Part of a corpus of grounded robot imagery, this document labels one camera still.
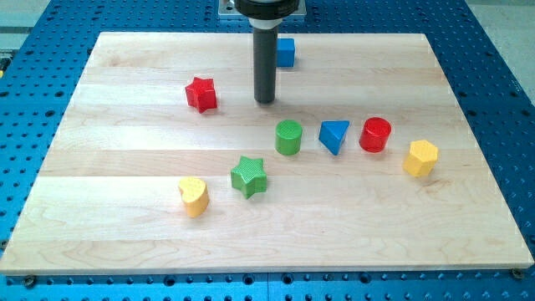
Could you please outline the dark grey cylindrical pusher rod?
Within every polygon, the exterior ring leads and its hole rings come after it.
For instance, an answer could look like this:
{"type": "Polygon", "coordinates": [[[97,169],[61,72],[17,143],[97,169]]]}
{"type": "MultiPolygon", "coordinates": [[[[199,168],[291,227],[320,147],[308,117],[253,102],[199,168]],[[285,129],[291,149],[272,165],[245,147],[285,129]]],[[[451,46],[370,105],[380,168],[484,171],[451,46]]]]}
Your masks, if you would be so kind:
{"type": "Polygon", "coordinates": [[[253,29],[253,88],[259,104],[275,100],[278,28],[253,29]]]}

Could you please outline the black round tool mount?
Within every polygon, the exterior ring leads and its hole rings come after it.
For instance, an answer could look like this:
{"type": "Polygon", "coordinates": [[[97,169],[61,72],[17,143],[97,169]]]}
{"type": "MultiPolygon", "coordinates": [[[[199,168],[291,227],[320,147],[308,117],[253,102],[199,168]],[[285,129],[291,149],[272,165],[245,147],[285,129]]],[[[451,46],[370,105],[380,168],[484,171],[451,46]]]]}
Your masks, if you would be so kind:
{"type": "Polygon", "coordinates": [[[234,3],[235,9],[255,29],[273,29],[298,10],[299,0],[235,0],[234,3]]]}

